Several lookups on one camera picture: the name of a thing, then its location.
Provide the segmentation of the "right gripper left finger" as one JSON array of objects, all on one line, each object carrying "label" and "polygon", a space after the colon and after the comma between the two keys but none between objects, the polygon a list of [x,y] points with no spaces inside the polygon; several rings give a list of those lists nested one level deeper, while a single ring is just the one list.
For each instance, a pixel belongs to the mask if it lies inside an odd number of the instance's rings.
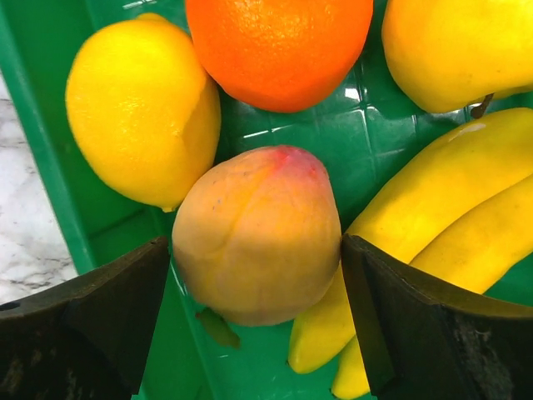
[{"label": "right gripper left finger", "polygon": [[3,399],[138,394],[169,269],[156,237],[91,272],[1,306]]}]

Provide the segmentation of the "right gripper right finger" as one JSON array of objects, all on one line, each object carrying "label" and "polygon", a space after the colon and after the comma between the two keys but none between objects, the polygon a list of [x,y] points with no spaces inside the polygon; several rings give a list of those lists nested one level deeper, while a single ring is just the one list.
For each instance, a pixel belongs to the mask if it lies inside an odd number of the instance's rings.
[{"label": "right gripper right finger", "polygon": [[479,295],[345,235],[341,260],[371,394],[529,399],[532,309]]}]

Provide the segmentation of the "orange peach with leaf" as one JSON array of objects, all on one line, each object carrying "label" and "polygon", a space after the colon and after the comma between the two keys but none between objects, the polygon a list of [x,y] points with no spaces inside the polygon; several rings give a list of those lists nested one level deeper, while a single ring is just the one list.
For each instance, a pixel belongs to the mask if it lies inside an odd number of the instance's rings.
[{"label": "orange peach with leaf", "polygon": [[316,304],[331,285],[340,241],[325,166],[290,145],[255,148],[212,167],[172,229],[188,293],[246,327],[284,323]]}]

